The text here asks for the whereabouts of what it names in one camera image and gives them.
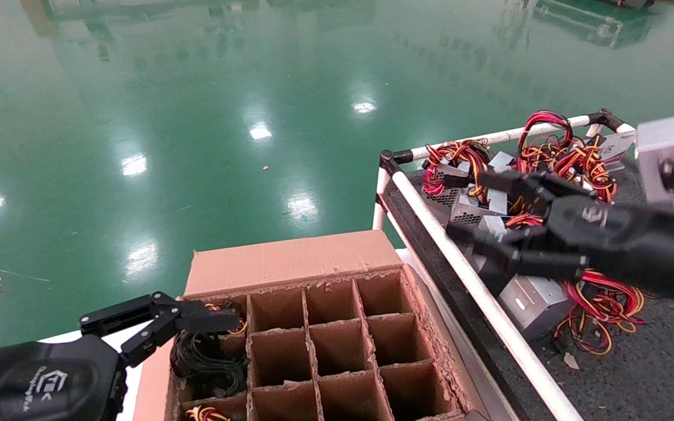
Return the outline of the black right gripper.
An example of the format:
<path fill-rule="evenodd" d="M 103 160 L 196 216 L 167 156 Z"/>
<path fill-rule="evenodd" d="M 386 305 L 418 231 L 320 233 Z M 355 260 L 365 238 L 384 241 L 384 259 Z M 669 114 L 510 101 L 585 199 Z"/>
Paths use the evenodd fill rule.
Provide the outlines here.
<path fill-rule="evenodd" d="M 596 202 L 592 191 L 547 171 L 488 170 L 477 184 L 526 203 L 554 201 L 547 226 L 500 233 L 472 225 L 447 229 L 452 240 L 485 257 L 485 282 L 508 282 L 514 275 L 580 279 L 587 260 L 610 279 L 674 299 L 673 210 Z"/>

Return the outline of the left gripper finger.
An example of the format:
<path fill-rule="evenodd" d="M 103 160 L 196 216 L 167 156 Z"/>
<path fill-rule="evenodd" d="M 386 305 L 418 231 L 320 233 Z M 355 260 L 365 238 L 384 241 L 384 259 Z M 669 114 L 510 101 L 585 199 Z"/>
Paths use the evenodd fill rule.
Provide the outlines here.
<path fill-rule="evenodd" d="M 201 301 L 150 301 L 146 306 L 150 323 L 121 344 L 120 359 L 136 367 L 180 333 L 217 333 L 238 326 L 235 309 L 212 311 Z"/>

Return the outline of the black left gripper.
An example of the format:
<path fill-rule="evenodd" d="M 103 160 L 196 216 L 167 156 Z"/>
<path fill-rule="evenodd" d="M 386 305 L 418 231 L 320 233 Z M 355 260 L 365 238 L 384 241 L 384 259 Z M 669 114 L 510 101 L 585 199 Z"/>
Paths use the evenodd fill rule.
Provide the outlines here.
<path fill-rule="evenodd" d="M 80 319 L 82 335 L 104 337 L 160 317 L 164 292 Z M 100 338 L 0 347 L 0 420 L 115 420 L 128 391 L 126 368 Z"/>

